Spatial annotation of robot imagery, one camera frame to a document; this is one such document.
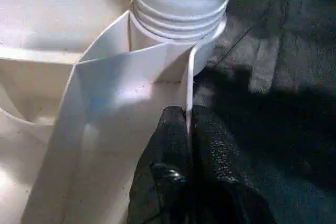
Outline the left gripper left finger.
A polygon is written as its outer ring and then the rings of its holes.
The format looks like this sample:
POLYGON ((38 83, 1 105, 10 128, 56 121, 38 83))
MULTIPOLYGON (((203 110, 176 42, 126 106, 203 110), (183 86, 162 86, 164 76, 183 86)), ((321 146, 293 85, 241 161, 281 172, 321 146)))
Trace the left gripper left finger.
POLYGON ((195 223, 192 150, 184 110, 168 106, 137 163, 128 223, 195 223))

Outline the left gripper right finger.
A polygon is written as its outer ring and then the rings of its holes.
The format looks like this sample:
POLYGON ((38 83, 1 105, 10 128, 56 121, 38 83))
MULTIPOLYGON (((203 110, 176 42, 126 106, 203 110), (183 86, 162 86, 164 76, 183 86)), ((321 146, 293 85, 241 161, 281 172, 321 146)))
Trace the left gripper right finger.
POLYGON ((275 223, 247 156, 220 116, 197 105, 192 123, 197 223, 275 223))

